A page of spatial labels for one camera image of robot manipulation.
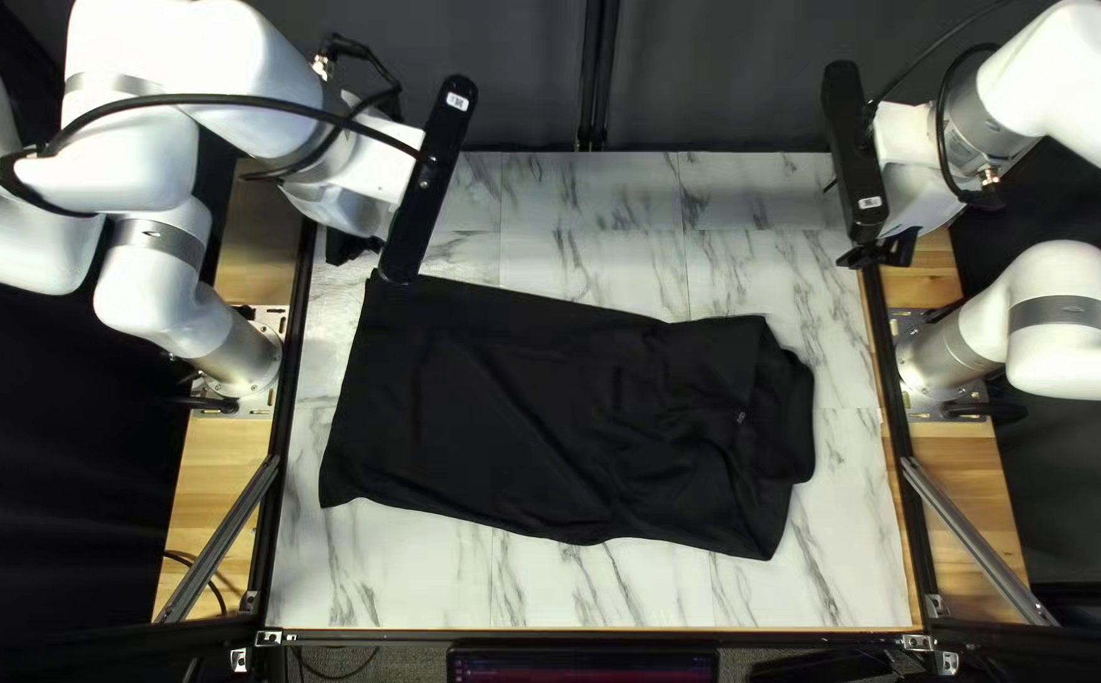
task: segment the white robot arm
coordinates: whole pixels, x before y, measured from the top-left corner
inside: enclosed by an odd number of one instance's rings
[[[239,0],[78,0],[65,74],[64,127],[110,101],[148,95],[264,97],[306,109],[320,109],[325,97],[312,65]],[[198,279],[210,215],[190,195],[197,124],[268,167],[309,160],[282,192],[316,221],[368,236],[401,202],[424,132],[372,108],[352,122],[363,129],[229,104],[148,107],[99,118],[63,147],[12,159],[22,144],[0,82],[0,282],[73,292],[110,217],[96,314],[204,370],[221,395],[264,391],[280,348]]]
[[[1050,134],[1101,169],[1101,2],[1048,8],[955,88],[945,112],[961,187],[994,183]],[[882,236],[927,232],[963,203],[938,171],[934,107],[884,104],[874,143],[892,213]],[[1004,368],[1038,395],[1101,400],[1101,251],[1079,241],[1026,250],[991,288],[897,349],[901,380],[931,400]]]
[[[964,208],[938,170],[934,105],[883,101],[873,140],[891,215],[880,237],[925,234]],[[945,147],[960,188],[996,183],[1039,138],[1101,167],[1101,2],[1062,0],[951,88]]]

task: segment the electrical cable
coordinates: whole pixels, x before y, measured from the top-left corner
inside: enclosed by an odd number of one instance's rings
[[[871,97],[871,100],[866,101],[866,104],[865,104],[865,110],[870,113],[870,119],[871,120],[874,119],[874,112],[879,108],[879,102],[883,101],[887,95],[891,95],[892,90],[894,90],[896,88],[896,86],[900,86],[900,83],[904,82],[905,78],[906,78],[906,76],[909,73],[912,73],[913,69],[916,69],[918,67],[918,65],[920,65],[925,61],[926,57],[929,57],[929,55],[934,54],[934,52],[938,47],[941,47],[942,44],[944,44],[944,42],[947,42],[952,36],[955,36],[957,33],[959,33],[963,29],[968,28],[972,23],[975,23],[979,20],[983,19],[985,15],[990,14],[991,12],[993,12],[995,10],[999,10],[1000,8],[1004,8],[1005,6],[1009,6],[1012,1],[1013,0],[1000,0],[998,2],[991,3],[991,6],[986,6],[986,7],[981,8],[980,10],[978,10],[975,12],[972,12],[971,14],[968,15],[967,19],[964,19],[963,21],[960,21],[959,23],[957,23],[953,26],[951,26],[951,29],[949,31],[947,31],[946,33],[944,33],[942,35],[940,35],[935,42],[930,42],[929,47],[926,47],[925,50],[923,50],[923,52],[920,54],[917,54],[915,57],[913,57],[913,61],[908,62],[908,64],[906,65],[906,67],[903,68],[903,69],[901,69],[892,78],[892,80],[887,82],[887,85],[883,86],[883,89],[880,90],[876,94],[875,97]]]
[[[338,33],[331,33],[321,42],[318,54],[324,54],[331,63],[338,62],[341,56],[368,62],[373,67],[373,71],[378,72],[378,75],[381,76],[381,80],[389,83],[391,88],[394,89],[393,108],[386,115],[395,122],[403,122],[402,101],[399,100],[399,94],[402,93],[402,83],[373,54],[373,50],[370,50],[368,45],[360,41],[344,37]]]
[[[73,121],[69,121],[65,128],[62,128],[57,134],[53,137],[53,140],[50,140],[48,143],[44,145],[41,155],[56,155],[57,152],[69,143],[75,133],[84,128],[87,128],[87,126],[91,124],[96,120],[108,116],[119,115],[120,112],[128,112],[128,110],[131,109],[141,109],[145,107],[197,105],[254,107],[258,109],[271,109],[275,112],[320,120],[329,122],[333,126],[338,126],[346,130],[363,134],[366,138],[372,138],[383,144],[389,144],[391,148],[397,149],[400,152],[414,156],[415,159],[419,158],[419,150],[412,148],[410,144],[406,144],[406,142],[391,138],[391,135],[384,132],[363,126],[360,122],[353,121],[344,116],[326,112],[323,109],[298,105],[296,101],[277,100],[274,97],[209,94],[143,95],[141,97],[130,97],[127,100],[109,101],[107,105],[95,107],[94,109],[77,116]]]
[[[381,101],[386,101],[393,97],[397,100],[399,94],[402,93],[401,87],[388,87],[384,90],[374,93],[366,97],[364,100],[360,100],[349,109],[344,116],[346,119],[356,120],[356,117],[360,115],[363,110],[369,107],[373,107]],[[244,173],[239,175],[239,180],[273,180],[279,181],[285,178],[285,176],[293,175],[301,170],[308,167],[321,159],[324,154],[327,153],[327,149],[330,149],[331,144],[338,139],[339,134],[344,132],[342,128],[335,127],[327,133],[327,138],[318,143],[317,148],[314,148],[308,154],[305,154],[299,160],[285,164],[283,166],[263,170],[262,172]]]
[[[175,551],[163,551],[163,556],[182,565],[186,565],[188,568],[193,568],[193,561],[176,553]],[[218,587],[212,583],[211,578],[209,579],[209,589],[212,590],[212,596],[218,598],[218,604],[221,605],[221,616],[229,614],[226,610],[226,600],[221,597],[221,590],[218,590]]]
[[[347,673],[337,673],[336,675],[330,675],[330,673],[323,673],[321,671],[318,671],[317,669],[306,663],[305,658],[301,654],[301,648],[293,648],[293,654],[296,658],[298,658],[298,671],[301,674],[301,679],[303,681],[305,681],[306,671],[308,671],[309,673],[314,673],[314,675],[318,675],[319,677],[323,677],[324,680],[327,681],[347,681],[349,677],[364,671],[364,668],[369,666],[369,662],[372,662],[373,658],[378,657],[378,652],[380,650],[381,650],[380,647],[373,648],[373,651],[369,653],[369,657],[364,658],[364,661],[356,669]]]
[[[390,69],[381,63],[381,59],[373,54],[373,50],[370,50],[368,45],[364,45],[362,42],[358,42],[356,40],[344,37],[338,33],[331,33],[324,39],[324,42],[318,47],[317,56],[325,58],[331,66],[331,71],[334,71],[334,65],[339,63],[339,58],[342,56],[363,59],[369,62],[369,64],[373,66],[373,69],[378,72],[378,75],[390,84],[390,87],[386,87],[384,90],[374,93],[373,95],[364,97],[362,100],[358,101],[351,109],[348,110],[346,115],[347,119],[356,120],[356,117],[369,107],[378,106],[380,108],[381,104],[390,101],[393,105],[391,107],[391,111],[385,112],[383,110],[383,113],[390,116],[395,122],[402,122],[402,101],[399,99],[399,96],[402,94],[402,83],[395,78],[392,73],[390,73]],[[318,143],[317,148],[314,148],[308,154],[303,155],[299,160],[293,163],[288,163],[276,169],[263,170],[262,172],[247,173],[240,175],[239,180],[281,181],[285,178],[285,176],[293,175],[294,173],[297,173],[320,160],[330,149],[335,140],[338,139],[340,132],[342,132],[341,128],[333,128],[330,132],[327,133],[327,138],[324,138],[324,141]]]
[[[1000,47],[1001,45],[998,45],[995,42],[980,42],[977,45],[968,47],[963,53],[959,53],[959,56],[951,62],[951,66],[947,67],[946,73],[942,74],[942,80],[937,86],[937,99],[934,101],[934,135],[937,139],[937,169],[942,174],[946,187],[951,191],[951,194],[955,194],[958,200],[963,202],[969,207],[990,210],[1000,209],[1000,200],[995,204],[989,204],[986,202],[994,199],[989,197],[989,194],[973,193],[955,184],[955,176],[951,175],[951,165],[947,163],[946,154],[946,96],[951,88],[951,80],[955,73],[960,66],[963,66],[964,62],[971,58],[973,54],[992,53]]]
[[[200,379],[201,377],[205,377],[205,372],[199,369],[194,369],[192,372],[185,375],[184,377],[178,378],[178,380],[175,380],[175,383],[177,386],[184,386],[185,383],[192,383],[193,381]]]
[[[46,202],[41,194],[36,193],[31,187],[28,187],[19,175],[14,173],[14,162],[24,159],[28,154],[33,151],[36,152],[39,159],[47,159],[47,156],[54,156],[59,152],[69,141],[73,139],[74,134],[77,134],[81,129],[87,128],[96,120],[109,117],[112,115],[118,115],[121,112],[128,112],[128,110],[142,109],[146,107],[174,107],[174,106],[197,106],[197,105],[211,105],[211,106],[232,106],[232,107],[254,107],[259,109],[271,109],[276,112],[285,112],[287,115],[294,115],[299,117],[305,117],[308,119],[320,120],[329,122],[331,126],[336,126],[341,129],[346,129],[359,134],[366,135],[366,138],[372,138],[382,144],[389,144],[391,148],[397,151],[411,155],[412,159],[419,160],[419,151],[412,148],[406,142],[392,138],[392,135],[384,132],[374,130],[367,126],[361,124],[359,121],[353,121],[350,118],[334,115],[331,112],[325,112],[323,109],[316,109],[314,107],[306,107],[305,105],[298,105],[295,101],[287,100],[276,100],[272,97],[254,97],[253,95],[201,95],[201,94],[177,94],[177,95],[143,95],[141,97],[130,97],[126,100],[109,101],[107,105],[101,105],[95,107],[94,109],[77,116],[73,121],[69,121],[65,128],[62,128],[50,140],[43,148],[34,149],[26,148],[19,152],[12,152],[0,159],[0,185],[6,187],[8,193],[13,194],[15,197],[31,204],[32,206],[44,209],[50,213],[74,216],[74,217],[89,217],[95,214],[72,212],[68,209],[63,209],[56,207],[53,204]]]
[[[170,395],[166,401],[193,411],[221,411],[222,414],[235,414],[239,411],[239,399],[210,399],[208,395]]]

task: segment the folded garment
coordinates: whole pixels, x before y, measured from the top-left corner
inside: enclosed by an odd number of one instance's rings
[[[665,323],[374,272],[319,502],[770,559],[815,466],[811,402],[760,316]]]

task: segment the marble surface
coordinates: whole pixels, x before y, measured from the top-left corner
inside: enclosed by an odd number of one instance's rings
[[[316,261],[268,624],[908,626],[858,281],[830,265],[848,240],[828,178],[825,154],[467,154],[422,270],[671,322],[764,314],[817,380],[816,473],[771,561],[644,539],[580,548],[364,500],[320,509],[377,258]]]

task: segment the black curtain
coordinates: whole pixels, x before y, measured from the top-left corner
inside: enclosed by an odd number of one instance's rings
[[[3,1],[59,61],[73,0]],[[586,0],[247,1],[303,53],[331,31],[373,47],[403,82],[416,126],[440,80],[461,73],[479,84],[469,148],[570,148]],[[876,90],[938,35],[995,1],[623,2],[610,148],[822,152],[825,65],[853,59],[866,90]],[[1055,1],[1001,2],[925,59],[892,99],[933,99],[956,54],[1009,40]],[[340,72],[350,90],[380,86],[359,63]]]
[[[0,73],[23,140],[55,132],[59,72],[1,3]],[[201,138],[216,232],[233,163]],[[185,368],[95,317],[99,270],[67,296],[0,284],[0,639],[153,617],[187,425],[166,395]]]

